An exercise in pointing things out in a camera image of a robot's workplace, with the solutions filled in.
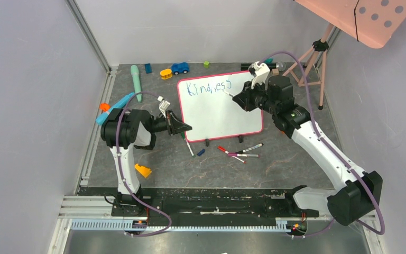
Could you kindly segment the blue marker cap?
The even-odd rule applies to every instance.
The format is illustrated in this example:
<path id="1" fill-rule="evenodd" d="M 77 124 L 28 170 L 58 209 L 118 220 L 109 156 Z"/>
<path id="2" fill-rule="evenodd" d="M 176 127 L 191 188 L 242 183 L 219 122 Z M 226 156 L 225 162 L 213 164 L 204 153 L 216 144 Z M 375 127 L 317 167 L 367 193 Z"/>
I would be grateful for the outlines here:
<path id="1" fill-rule="evenodd" d="M 197 156 L 200 157 L 204 152 L 205 152 L 205 149 L 200 150 L 200 151 L 197 153 Z"/>

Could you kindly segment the pink framed whiteboard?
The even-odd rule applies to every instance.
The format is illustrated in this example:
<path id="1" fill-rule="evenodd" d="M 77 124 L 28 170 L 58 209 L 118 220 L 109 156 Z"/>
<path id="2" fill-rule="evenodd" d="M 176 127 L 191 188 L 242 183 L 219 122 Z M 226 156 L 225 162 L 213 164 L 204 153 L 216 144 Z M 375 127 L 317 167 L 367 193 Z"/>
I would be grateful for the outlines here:
<path id="1" fill-rule="evenodd" d="M 239 71 L 178 81 L 182 120 L 192 126 L 186 139 L 199 142 L 262 132 L 262 111 L 246 112 L 223 92 L 236 95 L 252 79 L 248 71 Z"/>

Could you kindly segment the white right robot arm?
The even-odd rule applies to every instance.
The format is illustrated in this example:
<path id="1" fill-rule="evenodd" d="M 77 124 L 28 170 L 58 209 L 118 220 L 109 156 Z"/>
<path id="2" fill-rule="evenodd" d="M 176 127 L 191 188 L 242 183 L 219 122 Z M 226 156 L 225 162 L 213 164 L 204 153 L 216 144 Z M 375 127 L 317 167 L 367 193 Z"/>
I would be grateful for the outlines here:
<path id="1" fill-rule="evenodd" d="M 288 77 L 272 76 L 261 85 L 247 81 L 232 100 L 247 112 L 261 109 L 271 114 L 275 126 L 311 156 L 334 187 L 333 191 L 297 190 L 284 201 L 289 215 L 297 216 L 304 210 L 326 212 L 343 226 L 360 222 L 371 211 L 383 218 L 379 209 L 381 175 L 366 172 L 330 141 L 310 112 L 295 102 Z"/>

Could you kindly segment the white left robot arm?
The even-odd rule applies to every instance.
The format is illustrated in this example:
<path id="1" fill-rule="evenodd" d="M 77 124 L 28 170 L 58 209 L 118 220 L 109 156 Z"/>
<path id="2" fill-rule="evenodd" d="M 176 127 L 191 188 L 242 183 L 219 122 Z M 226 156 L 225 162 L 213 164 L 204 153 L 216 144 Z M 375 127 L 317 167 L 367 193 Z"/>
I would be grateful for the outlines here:
<path id="1" fill-rule="evenodd" d="M 118 188 L 116 202 L 125 205 L 131 215 L 140 215 L 145 209 L 141 197 L 141 185 L 136 175 L 134 150 L 152 150 L 156 133 L 166 131 L 169 135 L 192 130 L 173 110 L 163 116 L 153 116 L 146 110 L 114 109 L 101 126 L 101 139 L 109 147 L 116 166 Z"/>

